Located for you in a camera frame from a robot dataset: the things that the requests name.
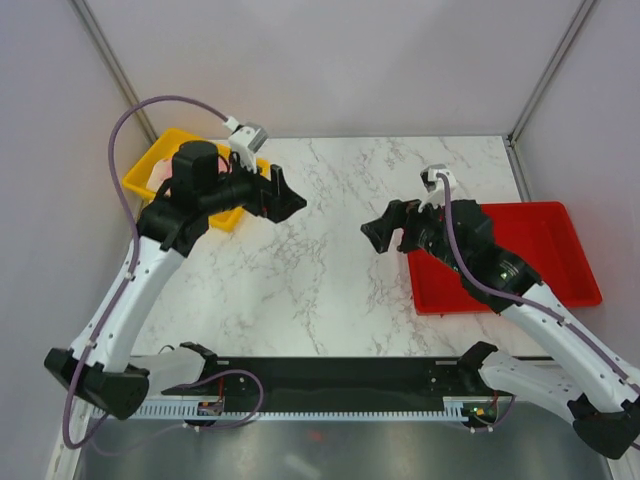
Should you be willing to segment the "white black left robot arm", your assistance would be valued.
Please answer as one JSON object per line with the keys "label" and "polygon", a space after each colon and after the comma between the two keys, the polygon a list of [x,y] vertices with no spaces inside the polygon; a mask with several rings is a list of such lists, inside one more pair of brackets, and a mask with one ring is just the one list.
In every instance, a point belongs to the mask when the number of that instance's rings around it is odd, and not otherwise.
{"label": "white black left robot arm", "polygon": [[112,297],[68,349],[53,348],[44,361],[68,392],[119,420],[132,416],[148,396],[185,385],[207,394],[217,386],[219,371],[207,362],[213,354],[196,343],[152,356],[132,353],[157,297],[207,232],[210,216],[241,207],[280,223],[307,205],[277,165],[263,176],[241,167],[231,153],[230,171],[221,172],[212,142],[182,144],[171,163],[171,177],[135,225]]}

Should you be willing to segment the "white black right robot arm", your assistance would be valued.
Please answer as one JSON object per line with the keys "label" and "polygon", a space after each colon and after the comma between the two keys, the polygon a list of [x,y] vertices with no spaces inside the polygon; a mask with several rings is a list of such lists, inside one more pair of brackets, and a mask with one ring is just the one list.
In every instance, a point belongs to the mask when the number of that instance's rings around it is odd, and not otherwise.
{"label": "white black right robot arm", "polygon": [[562,375],[478,342],[462,357],[458,385],[469,394],[507,392],[569,423],[592,450],[619,459],[639,446],[639,371],[604,345],[529,264],[495,242],[493,222],[473,200],[443,206],[391,201],[361,231],[378,253],[393,233],[402,253],[421,250],[447,265],[463,289],[519,326],[561,366]]}

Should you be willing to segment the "pink white towel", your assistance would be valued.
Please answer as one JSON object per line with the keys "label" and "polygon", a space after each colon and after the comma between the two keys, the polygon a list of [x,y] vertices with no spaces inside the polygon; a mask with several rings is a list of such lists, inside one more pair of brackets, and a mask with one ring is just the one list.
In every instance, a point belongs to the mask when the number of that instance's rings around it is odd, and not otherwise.
{"label": "pink white towel", "polygon": [[172,176],[172,160],[165,158],[158,161],[152,168],[151,174],[147,181],[147,189],[155,197],[165,180]]}

